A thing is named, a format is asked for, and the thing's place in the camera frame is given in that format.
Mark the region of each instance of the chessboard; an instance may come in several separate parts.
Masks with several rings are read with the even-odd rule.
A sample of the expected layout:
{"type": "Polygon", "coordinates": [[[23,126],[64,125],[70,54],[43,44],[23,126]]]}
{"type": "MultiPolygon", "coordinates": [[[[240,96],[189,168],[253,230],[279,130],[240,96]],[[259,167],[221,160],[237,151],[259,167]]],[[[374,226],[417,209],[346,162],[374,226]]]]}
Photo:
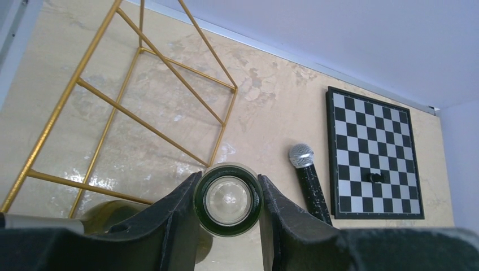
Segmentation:
{"type": "Polygon", "coordinates": [[[409,109],[331,86],[326,105],[335,218],[424,219],[409,109]]]}

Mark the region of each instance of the gold metal frame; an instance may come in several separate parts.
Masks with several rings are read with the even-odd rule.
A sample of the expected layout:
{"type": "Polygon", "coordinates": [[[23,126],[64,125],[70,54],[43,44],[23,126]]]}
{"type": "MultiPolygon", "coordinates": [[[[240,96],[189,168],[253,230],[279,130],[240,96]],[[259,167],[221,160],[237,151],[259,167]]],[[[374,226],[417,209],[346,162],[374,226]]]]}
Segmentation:
{"type": "Polygon", "coordinates": [[[10,209],[12,203],[14,202],[16,196],[18,195],[18,193],[19,193],[19,191],[20,191],[20,189],[21,189],[21,187],[22,187],[22,185],[23,185],[23,183],[24,183],[24,181],[27,177],[32,177],[32,178],[36,178],[36,179],[40,179],[40,180],[54,182],[54,183],[58,183],[58,184],[61,184],[61,185],[72,186],[72,187],[76,187],[76,188],[80,189],[80,191],[78,192],[77,197],[75,199],[75,202],[73,203],[73,206],[70,210],[69,217],[73,217],[73,215],[75,214],[75,211],[77,209],[77,206],[79,204],[79,201],[82,197],[82,194],[83,194],[84,190],[89,190],[89,191],[93,191],[93,192],[96,192],[96,193],[101,193],[101,194],[105,194],[105,195],[109,195],[109,196],[114,196],[114,197],[117,197],[117,198],[131,200],[131,201],[134,201],[134,202],[151,204],[152,202],[149,201],[149,200],[144,200],[144,199],[141,199],[141,198],[137,198],[135,196],[125,195],[125,194],[122,194],[122,193],[114,192],[114,191],[107,190],[107,189],[102,189],[102,188],[91,186],[91,185],[87,184],[88,181],[90,180],[90,176],[92,175],[93,169],[95,167],[95,163],[97,161],[98,154],[100,153],[100,150],[101,150],[101,148],[103,146],[103,143],[104,143],[104,139],[105,139],[106,135],[108,134],[111,123],[112,123],[113,119],[115,118],[115,114],[116,114],[117,110],[124,113],[125,115],[129,116],[131,119],[135,120],[139,124],[143,125],[146,129],[152,131],[157,136],[161,137],[162,139],[164,139],[165,141],[167,141],[171,145],[175,146],[176,148],[178,148],[179,150],[181,150],[185,154],[189,155],[191,158],[193,158],[197,162],[201,163],[205,167],[209,167],[209,166],[212,165],[212,163],[214,161],[214,158],[216,156],[216,153],[218,151],[218,147],[220,145],[221,138],[223,137],[224,130],[226,128],[226,125],[228,124],[229,116],[231,114],[231,110],[233,108],[234,101],[235,101],[237,93],[238,93],[238,86],[234,82],[231,75],[228,73],[227,69],[224,67],[223,63],[221,62],[220,58],[216,54],[216,52],[213,49],[213,47],[211,46],[211,44],[208,42],[208,39],[206,38],[206,36],[201,31],[200,27],[198,26],[198,24],[194,20],[193,16],[191,15],[190,11],[186,7],[183,0],[178,0],[178,2],[180,3],[181,7],[185,11],[185,13],[188,15],[188,17],[190,18],[190,20],[193,23],[195,29],[198,31],[199,35],[204,40],[206,46],[209,48],[210,52],[215,57],[216,61],[220,65],[221,69],[226,73],[226,75],[228,76],[228,79],[230,79],[230,81],[233,85],[224,83],[224,82],[222,82],[218,79],[215,79],[215,78],[213,78],[209,75],[206,75],[206,74],[204,74],[200,71],[192,69],[192,68],[190,68],[190,67],[188,67],[184,64],[176,62],[176,61],[162,55],[160,53],[160,51],[158,51],[158,49],[145,36],[145,34],[143,34],[143,15],[145,13],[145,0],[141,0],[141,3],[140,3],[140,26],[139,27],[136,26],[135,23],[120,8],[121,2],[122,2],[122,0],[115,0],[113,5],[111,6],[110,10],[108,11],[105,19],[103,19],[102,24],[98,28],[97,33],[93,37],[92,42],[90,43],[90,45],[86,49],[86,52],[85,52],[84,56],[82,57],[82,59],[80,60],[80,62],[78,64],[75,72],[73,73],[72,77],[70,78],[70,81],[69,81],[67,87],[65,88],[65,91],[63,92],[62,96],[58,100],[58,103],[56,104],[55,109],[51,113],[51,116],[48,119],[48,121],[45,125],[45,128],[43,129],[43,131],[40,134],[33,150],[31,151],[30,155],[28,156],[28,159],[25,162],[25,165],[24,165],[23,169],[19,173],[18,178],[16,179],[14,185],[10,189],[10,192],[9,192],[7,198],[3,202],[3,206],[2,206],[2,209],[1,209],[2,212],[8,212],[8,210],[10,209]],[[107,95],[103,94],[101,91],[99,91],[95,87],[91,86],[86,81],[84,81],[81,78],[81,74],[83,73],[83,70],[85,69],[85,66],[87,65],[88,61],[92,57],[93,52],[95,51],[98,43],[100,42],[101,38],[103,37],[103,34],[105,33],[108,25],[110,24],[110,22],[111,22],[111,20],[112,20],[112,18],[115,14],[120,15],[127,22],[127,24],[136,32],[136,34],[138,35],[138,45],[139,46],[138,46],[138,49],[136,50],[136,53],[133,57],[132,63],[130,65],[129,69],[128,69],[125,80],[123,81],[123,84],[120,88],[120,92],[119,92],[116,100],[112,100],[107,95]],[[149,49],[143,47],[143,42],[148,45],[149,49]],[[212,154],[209,162],[205,162],[205,161],[201,160],[200,158],[198,158],[197,156],[192,154],[190,151],[183,148],[181,145],[179,145],[178,143],[176,143],[175,141],[173,141],[172,139],[170,139],[169,137],[167,137],[166,135],[164,135],[163,133],[161,133],[160,131],[155,129],[152,125],[148,124],[147,122],[140,119],[138,116],[136,116],[132,112],[128,111],[125,107],[121,106],[121,104],[120,104],[121,98],[123,97],[126,86],[128,85],[128,81],[129,81],[130,76],[132,74],[133,68],[136,65],[136,62],[138,60],[138,56],[140,54],[144,53],[144,52],[147,52],[147,53],[158,56],[161,59],[161,61],[175,74],[175,76],[186,86],[186,88],[204,105],[204,107],[221,124],[221,132],[220,132],[220,135],[218,136],[218,140],[216,141],[216,145],[215,145],[215,148],[213,150],[213,154],[212,154]],[[226,118],[224,120],[222,120],[221,118],[218,117],[218,115],[211,109],[211,107],[208,106],[208,104],[198,95],[198,93],[191,87],[191,85],[178,73],[178,71],[174,68],[174,66],[172,64],[175,64],[177,66],[185,68],[190,72],[194,72],[194,73],[196,73],[200,76],[205,77],[206,79],[212,80],[214,82],[217,82],[218,84],[221,84],[223,86],[226,86],[226,87],[230,88],[231,92],[233,93],[233,98],[231,100],[226,118]],[[74,181],[71,181],[71,180],[67,180],[65,178],[60,178],[60,177],[57,177],[57,176],[52,176],[52,175],[41,173],[41,172],[37,172],[37,171],[32,169],[33,164],[35,163],[35,160],[37,159],[38,154],[40,153],[43,145],[45,144],[45,141],[47,140],[51,130],[53,129],[53,126],[55,125],[55,122],[58,119],[58,116],[60,115],[63,107],[65,106],[65,104],[68,100],[68,97],[70,96],[70,94],[72,93],[73,88],[76,85],[84,87],[85,89],[87,89],[91,93],[98,96],[100,99],[104,100],[105,102],[107,102],[107,103],[109,103],[110,105],[113,106],[113,109],[110,113],[110,117],[108,118],[108,121],[106,122],[105,128],[104,128],[103,133],[102,133],[101,138],[100,138],[100,141],[98,142],[97,148],[96,148],[95,153],[92,157],[92,160],[90,161],[90,164],[88,166],[88,170],[86,171],[86,174],[85,174],[85,177],[84,177],[82,183],[74,182],[74,181]]]}

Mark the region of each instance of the black chess piece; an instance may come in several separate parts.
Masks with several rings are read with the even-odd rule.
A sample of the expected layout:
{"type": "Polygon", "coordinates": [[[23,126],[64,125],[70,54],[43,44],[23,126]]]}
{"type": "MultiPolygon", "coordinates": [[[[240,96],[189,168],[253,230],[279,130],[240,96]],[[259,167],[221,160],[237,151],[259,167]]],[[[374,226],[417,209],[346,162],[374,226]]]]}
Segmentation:
{"type": "Polygon", "coordinates": [[[383,175],[378,174],[378,173],[370,173],[368,174],[367,180],[369,182],[385,182],[385,178],[383,175]]]}

